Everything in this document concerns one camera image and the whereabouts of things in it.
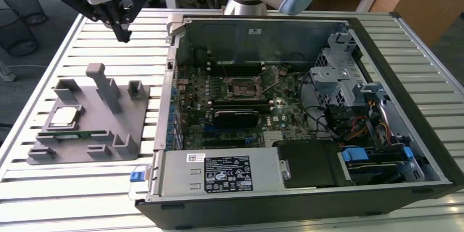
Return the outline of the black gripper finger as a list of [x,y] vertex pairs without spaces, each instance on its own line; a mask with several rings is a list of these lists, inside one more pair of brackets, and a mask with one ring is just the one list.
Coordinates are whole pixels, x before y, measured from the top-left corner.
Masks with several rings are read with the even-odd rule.
[[134,22],[148,1],[150,0],[131,0],[131,5],[127,8],[123,8],[120,23],[122,32],[119,36],[120,42],[130,41],[131,31],[128,29],[128,26]]
[[92,5],[87,0],[60,0],[75,11],[83,14],[94,22],[102,21],[116,36],[118,41],[123,41],[123,9],[119,0]]

